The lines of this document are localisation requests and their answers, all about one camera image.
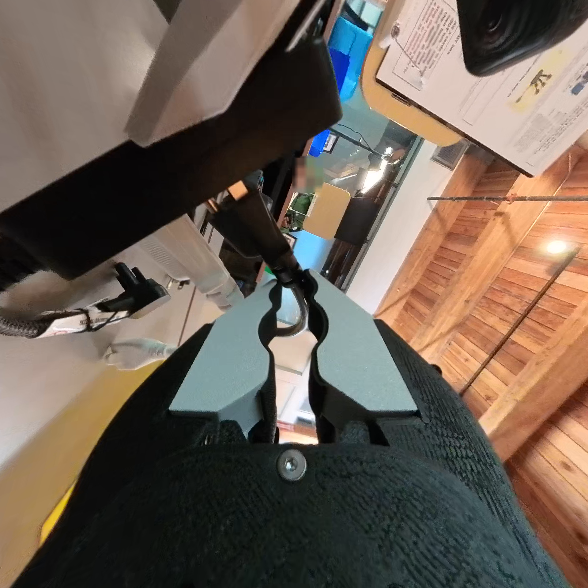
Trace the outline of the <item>black panel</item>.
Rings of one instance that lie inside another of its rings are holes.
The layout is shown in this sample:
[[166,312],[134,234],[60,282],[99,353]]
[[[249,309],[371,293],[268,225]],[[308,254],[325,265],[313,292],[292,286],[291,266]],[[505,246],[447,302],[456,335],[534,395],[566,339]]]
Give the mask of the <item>black panel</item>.
[[375,200],[351,198],[334,238],[356,247],[362,246],[378,216],[379,208]]

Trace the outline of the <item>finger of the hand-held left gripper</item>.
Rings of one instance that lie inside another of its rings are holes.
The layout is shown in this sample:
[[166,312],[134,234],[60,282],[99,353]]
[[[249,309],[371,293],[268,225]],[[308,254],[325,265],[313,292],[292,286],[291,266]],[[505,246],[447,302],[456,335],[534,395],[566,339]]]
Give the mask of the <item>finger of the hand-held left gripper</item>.
[[145,148],[223,114],[255,66],[285,33],[300,44],[325,1],[171,1],[125,132]]

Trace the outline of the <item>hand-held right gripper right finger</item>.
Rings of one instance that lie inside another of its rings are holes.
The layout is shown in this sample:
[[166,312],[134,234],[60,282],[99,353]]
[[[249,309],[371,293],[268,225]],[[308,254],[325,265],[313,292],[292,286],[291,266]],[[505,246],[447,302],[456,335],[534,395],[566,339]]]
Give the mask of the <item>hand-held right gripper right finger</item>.
[[376,320],[315,270],[305,270],[302,291],[311,352],[308,397],[320,444],[337,441],[352,423],[374,432],[381,420],[420,417],[411,391]]

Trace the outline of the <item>white ribbed plug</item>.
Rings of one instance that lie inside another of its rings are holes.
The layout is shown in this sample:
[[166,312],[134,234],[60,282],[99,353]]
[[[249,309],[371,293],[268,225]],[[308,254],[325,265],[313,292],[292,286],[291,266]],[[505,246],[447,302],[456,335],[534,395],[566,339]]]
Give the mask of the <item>white ribbed plug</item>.
[[188,215],[182,215],[138,242],[176,282],[191,282],[223,311],[244,299],[235,280]]

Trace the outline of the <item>white instruction sheet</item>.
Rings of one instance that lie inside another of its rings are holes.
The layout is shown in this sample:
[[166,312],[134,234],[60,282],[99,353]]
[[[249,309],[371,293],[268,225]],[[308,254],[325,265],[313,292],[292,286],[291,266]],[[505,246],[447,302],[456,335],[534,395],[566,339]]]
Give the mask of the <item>white instruction sheet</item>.
[[587,131],[587,22],[487,77],[465,68],[456,1],[389,1],[374,41],[378,84],[527,175]]

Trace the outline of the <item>black light stand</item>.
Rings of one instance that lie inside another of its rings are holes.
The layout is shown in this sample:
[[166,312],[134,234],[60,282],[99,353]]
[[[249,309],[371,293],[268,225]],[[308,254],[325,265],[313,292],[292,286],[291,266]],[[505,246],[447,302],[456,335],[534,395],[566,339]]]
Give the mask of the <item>black light stand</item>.
[[408,147],[383,136],[383,144],[372,148],[361,133],[346,125],[342,125],[342,128],[353,136],[341,129],[330,128],[329,131],[337,140],[355,146],[356,151],[350,154],[351,161],[346,163],[341,173],[329,182],[347,190],[352,196],[364,195],[384,180],[387,174],[401,166]]

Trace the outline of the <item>yellow plastic bin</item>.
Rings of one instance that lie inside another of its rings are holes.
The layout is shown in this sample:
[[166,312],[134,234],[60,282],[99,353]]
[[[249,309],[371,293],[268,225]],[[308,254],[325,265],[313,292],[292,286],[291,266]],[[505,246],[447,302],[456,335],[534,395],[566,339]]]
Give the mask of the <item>yellow plastic bin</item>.
[[91,386],[92,398],[83,402],[80,414],[83,438],[81,457],[77,458],[75,476],[63,496],[41,524],[38,547],[43,546],[62,517],[82,469],[107,426],[136,389],[161,364],[162,361],[157,360],[134,371],[120,371],[115,368],[108,368],[97,380],[97,383]]

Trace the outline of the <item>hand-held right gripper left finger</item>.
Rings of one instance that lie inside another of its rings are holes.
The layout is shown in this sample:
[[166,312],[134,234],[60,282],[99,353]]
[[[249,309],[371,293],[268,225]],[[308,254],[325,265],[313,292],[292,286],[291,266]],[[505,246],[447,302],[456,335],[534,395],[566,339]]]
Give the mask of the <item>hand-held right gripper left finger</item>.
[[270,281],[215,320],[169,411],[234,421],[246,438],[276,443],[275,361],[269,343],[280,305],[281,286]]

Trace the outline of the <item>blue plastic bin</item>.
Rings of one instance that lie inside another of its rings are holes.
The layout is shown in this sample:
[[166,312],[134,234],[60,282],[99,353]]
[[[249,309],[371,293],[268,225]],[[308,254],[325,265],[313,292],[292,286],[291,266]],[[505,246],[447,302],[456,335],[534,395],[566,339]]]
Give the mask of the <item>blue plastic bin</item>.
[[359,49],[352,51],[351,54],[344,54],[335,48],[329,48],[329,50],[331,57],[336,58],[334,69],[337,86],[341,102],[344,103],[355,93],[366,51]]
[[372,39],[370,30],[365,31],[339,16],[334,23],[327,46],[362,62]]

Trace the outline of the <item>grey vent grille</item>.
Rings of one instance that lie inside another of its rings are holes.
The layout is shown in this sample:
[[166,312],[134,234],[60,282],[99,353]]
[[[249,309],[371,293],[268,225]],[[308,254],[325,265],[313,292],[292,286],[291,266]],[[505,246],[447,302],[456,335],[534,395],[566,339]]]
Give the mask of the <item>grey vent grille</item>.
[[430,160],[445,169],[454,171],[470,145],[471,143],[468,140],[461,139],[451,145],[437,146]]

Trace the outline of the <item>plain wooden board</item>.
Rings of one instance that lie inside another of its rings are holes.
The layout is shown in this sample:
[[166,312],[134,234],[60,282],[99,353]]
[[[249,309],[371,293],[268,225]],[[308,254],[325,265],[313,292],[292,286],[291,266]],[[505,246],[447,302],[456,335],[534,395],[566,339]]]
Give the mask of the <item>plain wooden board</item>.
[[334,239],[350,200],[347,190],[324,183],[306,214],[303,230],[321,239]]

